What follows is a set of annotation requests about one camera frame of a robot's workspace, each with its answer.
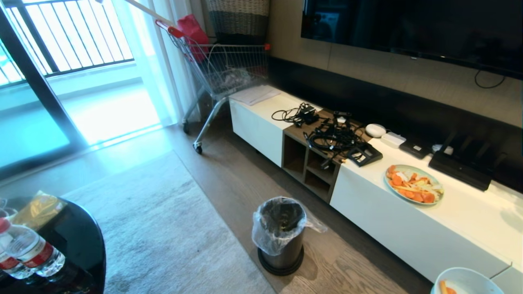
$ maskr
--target striped basket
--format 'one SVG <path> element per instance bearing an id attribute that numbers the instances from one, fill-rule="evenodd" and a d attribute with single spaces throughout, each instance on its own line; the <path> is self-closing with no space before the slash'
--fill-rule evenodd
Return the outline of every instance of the striped basket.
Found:
<path id="1" fill-rule="evenodd" d="M 207 6 L 218 43 L 265 43 L 269 0 L 207 0 Z"/>

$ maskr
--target round table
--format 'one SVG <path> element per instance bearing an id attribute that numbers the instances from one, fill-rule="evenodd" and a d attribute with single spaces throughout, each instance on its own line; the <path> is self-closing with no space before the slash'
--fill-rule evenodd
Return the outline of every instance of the round table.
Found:
<path id="1" fill-rule="evenodd" d="M 10 199 L 8 207 L 22 209 L 32 198 Z M 38 233 L 62 252 L 66 258 L 88 271 L 103 293 L 105 286 L 105 244 L 98 223 L 81 206 L 67 201 L 67 206 Z M 2 294 L 43 294 L 38 289 L 26 286 L 22 281 L 7 277 L 0 281 Z"/>

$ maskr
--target shopping cart handle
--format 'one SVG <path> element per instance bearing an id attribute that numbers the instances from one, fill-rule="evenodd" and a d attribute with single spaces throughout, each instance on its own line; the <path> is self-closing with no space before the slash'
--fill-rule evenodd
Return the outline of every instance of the shopping cart handle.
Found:
<path id="1" fill-rule="evenodd" d="M 173 27 L 173 26 L 170 26 L 166 23 L 164 23 L 163 21 L 157 19 L 156 21 L 156 25 L 161 27 L 162 29 L 166 30 L 168 33 L 170 33 L 171 35 L 175 36 L 176 38 L 181 38 L 183 36 L 185 36 L 184 33 L 182 33 L 180 30 L 178 30 L 177 28 Z"/>

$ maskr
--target white curtain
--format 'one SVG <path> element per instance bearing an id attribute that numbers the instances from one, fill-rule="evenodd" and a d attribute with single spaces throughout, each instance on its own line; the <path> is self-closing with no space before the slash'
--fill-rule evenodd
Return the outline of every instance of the white curtain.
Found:
<path id="1" fill-rule="evenodd" d="M 191 7 L 191 0 L 137 2 L 173 23 L 195 14 L 204 29 L 201 6 Z M 155 24 L 155 18 L 124 0 L 112 0 L 112 4 L 161 124 L 169 126 L 181 122 L 191 101 L 196 99 L 194 80 L 182 54 L 166 31 Z M 199 119 L 197 110 L 191 119 Z"/>

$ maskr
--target red bag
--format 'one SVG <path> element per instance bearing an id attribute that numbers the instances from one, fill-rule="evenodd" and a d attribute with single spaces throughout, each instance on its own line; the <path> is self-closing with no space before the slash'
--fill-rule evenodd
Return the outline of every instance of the red bag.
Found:
<path id="1" fill-rule="evenodd" d="M 193 14 L 189 14 L 178 20 L 178 29 L 190 39 L 186 39 L 188 44 L 209 44 L 207 34 L 201 29 L 200 24 Z M 209 48 L 191 46 L 191 52 L 197 62 L 205 59 Z"/>

